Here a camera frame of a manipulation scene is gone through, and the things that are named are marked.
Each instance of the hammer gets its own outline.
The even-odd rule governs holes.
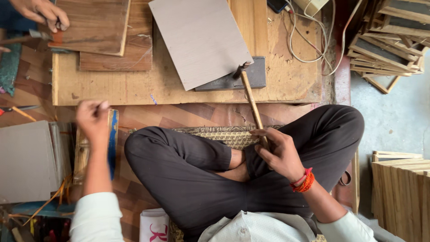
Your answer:
[[[11,43],[23,43],[23,42],[30,41],[34,38],[41,38],[42,40],[54,40],[51,35],[45,32],[36,31],[33,29],[30,29],[29,32],[30,32],[30,35],[28,36],[17,37],[10,40],[0,40],[0,45],[11,44]]]
[[[243,65],[239,65],[236,73],[234,73],[233,75],[233,78],[236,80],[239,77],[242,78],[242,84],[243,84],[243,87],[245,88],[245,93],[248,97],[248,102],[252,108],[252,116],[254,117],[255,125],[257,126],[257,129],[264,129],[263,124],[261,122],[260,113],[258,112],[257,105],[254,100],[254,96],[252,95],[251,85],[249,84],[248,76],[246,75],[246,71],[245,71],[245,69],[248,68],[250,64],[251,62],[247,61]],[[267,137],[260,137],[260,143],[264,148],[270,151]]]

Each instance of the dark trousers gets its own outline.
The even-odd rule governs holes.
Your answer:
[[[292,136],[305,168],[330,191],[351,161],[364,130],[355,108],[325,105],[279,129]],[[245,148],[251,180],[237,182],[207,171],[226,171],[231,148],[220,142],[160,127],[130,135],[125,155],[134,173],[188,240],[240,210],[312,216],[302,194]]]

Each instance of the power cord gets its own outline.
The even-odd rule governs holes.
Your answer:
[[[288,11],[290,14],[292,14],[293,15],[293,19],[294,19],[294,21],[293,21],[293,29],[292,29],[292,31],[291,31],[291,34],[290,34],[290,38],[289,38],[289,49],[290,49],[290,52],[291,52],[291,54],[297,59],[297,60],[299,60],[300,62],[304,62],[304,63],[312,63],[312,62],[315,62],[315,61],[318,61],[318,60],[320,60],[321,58],[323,58],[324,59],[324,61],[327,63],[327,65],[328,65],[328,67],[329,67],[329,69],[330,69],[330,73],[329,74],[323,74],[323,76],[330,76],[330,75],[332,75],[333,73],[335,73],[336,72],[336,70],[338,69],[338,67],[339,67],[339,65],[340,65],[340,63],[341,63],[341,61],[342,61],[342,58],[343,58],[343,55],[344,55],[344,51],[345,51],[345,32],[346,32],[346,29],[347,29],[347,27],[348,27],[348,25],[349,25],[349,23],[351,22],[351,20],[352,20],[352,18],[354,17],[354,15],[355,15],[355,13],[357,12],[357,10],[358,10],[358,7],[360,6],[360,4],[361,4],[361,2],[362,2],[362,0],[359,0],[358,2],[357,2],[357,5],[355,6],[355,8],[354,8],[354,10],[352,11],[352,13],[351,13],[351,15],[350,15],[350,17],[349,17],[349,19],[348,19],[348,21],[347,21],[347,23],[346,23],[346,25],[345,25],[345,27],[344,27],[344,30],[342,31],[342,51],[341,51],[341,57],[340,57],[340,59],[339,59],[339,61],[338,61],[338,64],[336,65],[336,67],[335,67],[335,69],[333,69],[333,67],[332,67],[332,65],[330,64],[330,62],[327,60],[327,58],[326,58],[326,52],[327,52],[327,49],[328,49],[328,45],[330,44],[330,39],[331,39],[331,35],[332,35],[332,31],[333,31],[333,27],[334,27],[334,24],[335,24],[335,12],[336,12],[336,2],[335,2],[335,0],[332,0],[333,1],[333,18],[332,18],[332,26],[331,26],[331,28],[330,28],[330,32],[329,32],[329,37],[328,37],[328,39],[327,39],[327,34],[326,34],[326,30],[325,30],[325,26],[324,26],[324,24],[322,23],[322,22],[320,22],[320,21],[318,21],[316,18],[314,18],[314,17],[312,17],[312,16],[309,16],[307,13],[306,13],[306,10],[307,10],[307,8],[308,8],[308,6],[310,5],[310,3],[312,2],[312,0],[311,1],[309,1],[309,3],[306,5],[306,7],[305,7],[305,9],[303,10],[304,11],[304,15],[301,15],[301,14],[298,14],[298,13],[296,13],[295,11],[294,11],[294,7],[293,7],[293,5],[291,4],[291,2],[289,1],[289,0],[285,0],[288,4],[289,4],[289,6],[291,7],[291,9],[290,9],[290,11],[288,11],[287,9],[286,9],[286,11]],[[304,18],[307,18],[307,19],[310,19],[310,20],[313,20],[313,21],[315,21],[315,22],[317,22],[320,26],[321,26],[321,29],[322,29],[322,34],[323,34],[323,38],[324,38],[324,42],[323,42],[323,45],[322,45],[322,47],[323,47],[323,49],[324,49],[324,52],[322,52],[321,50],[319,50],[314,44],[312,44],[298,29],[297,29],[297,27],[296,27],[296,15],[298,15],[298,16],[301,16],[301,17],[304,17]],[[297,32],[306,40],[306,42],[308,42],[317,52],[318,52],[318,54],[320,55],[319,57],[317,57],[316,59],[314,59],[314,60],[311,60],[311,61],[304,61],[304,60],[302,60],[302,59],[300,59],[300,58],[298,58],[297,56],[296,56],[296,54],[294,53],[294,51],[293,51],[293,49],[292,49],[292,36],[293,36],[293,33],[294,33],[294,30],[297,30]]]

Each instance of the hand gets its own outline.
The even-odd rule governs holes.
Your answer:
[[[13,7],[24,17],[35,22],[48,25],[53,33],[57,29],[66,30],[69,19],[66,12],[52,4],[49,0],[9,0]]]
[[[292,183],[303,177],[305,170],[291,136],[273,128],[252,130],[250,133],[253,136],[266,136],[271,141],[273,153],[261,145],[256,145],[255,150],[277,173]]]
[[[9,53],[9,52],[10,52],[10,50],[9,50],[8,48],[1,47],[1,46],[0,46],[0,53],[3,53],[3,52],[7,52],[7,53]]]
[[[108,145],[109,110],[107,101],[82,101],[78,107],[76,121],[93,148]]]

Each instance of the wooden workbench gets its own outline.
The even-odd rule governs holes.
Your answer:
[[[320,62],[302,63],[292,58],[287,45],[292,23],[286,11],[275,14],[267,8],[267,17],[272,20],[268,20],[267,25],[267,87],[255,89],[254,99],[257,102],[320,102]],[[298,19],[297,28],[312,43],[320,45],[321,31],[315,22]],[[243,36],[248,34],[242,30],[241,32]],[[248,102],[243,90],[185,91],[156,24],[153,39],[152,71],[79,71],[78,53],[54,54],[53,104],[77,105],[84,99],[106,99],[112,105],[146,105],[154,104],[151,95],[158,104]],[[297,33],[293,36],[293,48],[296,55],[302,59],[310,60],[316,57],[315,50]]]

